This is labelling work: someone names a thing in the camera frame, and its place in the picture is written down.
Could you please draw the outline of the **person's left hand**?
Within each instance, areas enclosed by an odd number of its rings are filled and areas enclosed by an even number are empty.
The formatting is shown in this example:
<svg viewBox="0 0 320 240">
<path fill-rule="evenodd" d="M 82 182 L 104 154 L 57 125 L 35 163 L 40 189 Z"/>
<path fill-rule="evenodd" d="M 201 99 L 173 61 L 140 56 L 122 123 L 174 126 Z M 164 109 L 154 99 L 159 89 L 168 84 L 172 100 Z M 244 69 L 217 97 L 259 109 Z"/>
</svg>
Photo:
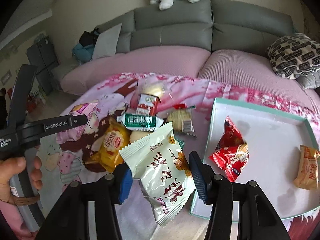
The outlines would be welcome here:
<svg viewBox="0 0 320 240">
<path fill-rule="evenodd" d="M 34 169 L 30 174 L 31 182 L 35 189 L 39 191 L 42 189 L 42 172 L 40 170 L 42 166 L 41 159 L 36 156 L 34 158 Z M 14 204 L 13 195 L 9 185 L 9 180 L 16 174 L 20 174 L 26 168 L 25 157 L 9 158 L 6 161 L 1 161 L 0 176 L 1 176 L 1 201 L 5 203 Z"/>
</svg>

